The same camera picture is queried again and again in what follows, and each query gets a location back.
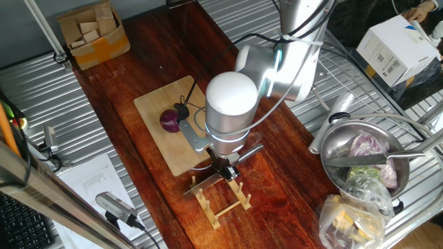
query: robotic arm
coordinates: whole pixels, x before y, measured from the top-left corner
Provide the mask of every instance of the robotic arm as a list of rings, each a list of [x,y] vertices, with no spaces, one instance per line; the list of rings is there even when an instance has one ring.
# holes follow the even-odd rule
[[[301,102],[307,97],[334,4],[334,0],[282,0],[283,42],[274,48],[244,46],[235,72],[221,73],[209,82],[203,128],[206,137],[195,139],[197,135],[188,122],[180,121],[180,130],[197,153],[209,147],[206,150],[213,166],[227,181],[239,175],[235,166],[242,157],[237,152],[246,142],[260,99],[280,98],[277,107],[283,100]]]

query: white box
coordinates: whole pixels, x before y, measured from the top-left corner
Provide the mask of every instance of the white box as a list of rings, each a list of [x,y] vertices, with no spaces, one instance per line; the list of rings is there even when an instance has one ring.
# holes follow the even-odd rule
[[[438,51],[415,28],[398,15],[371,27],[357,52],[389,86],[420,73]]]

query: stainless steel bowl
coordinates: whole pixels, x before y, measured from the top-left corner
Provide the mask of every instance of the stainless steel bowl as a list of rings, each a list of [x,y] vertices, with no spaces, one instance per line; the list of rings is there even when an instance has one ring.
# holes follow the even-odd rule
[[[388,152],[403,151],[400,142],[388,131],[376,124],[366,121],[351,120],[333,126],[323,138],[320,157],[326,174],[339,189],[345,184],[349,167],[334,167],[325,165],[329,159],[349,156],[351,144],[361,132],[373,135],[382,145],[387,145]],[[409,181],[409,161],[404,158],[393,159],[395,171],[397,173],[398,187],[390,190],[390,195],[395,198],[400,194]]]

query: wooden cutting board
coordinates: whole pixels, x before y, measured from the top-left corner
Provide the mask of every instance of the wooden cutting board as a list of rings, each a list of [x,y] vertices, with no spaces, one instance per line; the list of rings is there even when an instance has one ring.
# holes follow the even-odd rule
[[[194,79],[191,76],[186,76],[134,100],[143,122],[174,176],[187,172],[190,168],[209,158],[207,153],[196,154],[181,132],[168,133],[163,130],[159,121],[160,115],[165,110],[173,109],[174,103],[180,101],[180,95],[187,96],[193,82]],[[189,103],[198,107],[205,105],[205,95],[198,85],[195,86]],[[205,133],[200,131],[194,123],[194,114],[197,107],[189,104],[188,108],[190,112],[188,122],[199,136],[204,137]],[[204,124],[205,117],[203,113],[198,115],[197,122],[201,125]]]

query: bowl handle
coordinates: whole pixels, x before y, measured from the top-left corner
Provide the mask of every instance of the bowl handle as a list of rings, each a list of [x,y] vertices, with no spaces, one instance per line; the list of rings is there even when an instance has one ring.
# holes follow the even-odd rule
[[[329,123],[332,125],[332,122],[334,121],[334,120],[339,120],[339,119],[341,119],[341,118],[351,118],[351,115],[349,114],[349,113],[347,113],[347,112],[345,112],[345,111],[341,111],[341,112],[338,112],[338,113],[334,113],[334,114],[332,114],[330,117],[329,117]]]
[[[399,205],[394,207],[394,215],[399,214],[401,211],[403,211],[403,209],[404,209],[403,201],[400,201]]]

